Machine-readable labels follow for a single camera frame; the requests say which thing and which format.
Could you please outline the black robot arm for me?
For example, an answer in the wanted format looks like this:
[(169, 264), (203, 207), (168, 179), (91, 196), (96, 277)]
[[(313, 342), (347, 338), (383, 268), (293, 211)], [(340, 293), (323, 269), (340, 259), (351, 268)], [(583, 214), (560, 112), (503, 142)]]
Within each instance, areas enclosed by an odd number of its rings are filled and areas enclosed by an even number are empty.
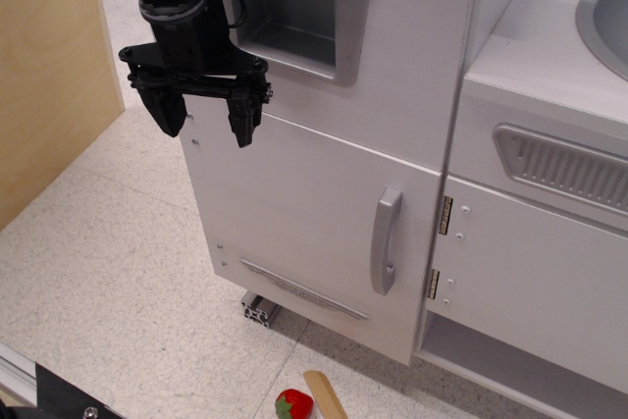
[(230, 23), (223, 0), (138, 0), (154, 42), (127, 46), (119, 57), (130, 68), (129, 81), (160, 129), (177, 136), (187, 116), (188, 95), (226, 101), (239, 146), (252, 141), (262, 107), (272, 97), (268, 64), (236, 47), (231, 29), (241, 26), (247, 9)]

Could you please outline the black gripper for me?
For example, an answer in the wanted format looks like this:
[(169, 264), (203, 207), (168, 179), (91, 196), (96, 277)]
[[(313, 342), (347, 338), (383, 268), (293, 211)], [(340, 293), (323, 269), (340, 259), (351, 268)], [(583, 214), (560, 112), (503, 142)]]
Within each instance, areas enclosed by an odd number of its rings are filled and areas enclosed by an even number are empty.
[(265, 77), (267, 62), (234, 46), (227, 23), (206, 15), (156, 25), (153, 33), (154, 42), (127, 46), (119, 57), (129, 65), (132, 86), (161, 131), (179, 135), (186, 119), (182, 94), (220, 98), (227, 100), (237, 145), (250, 145), (262, 104), (273, 95)]

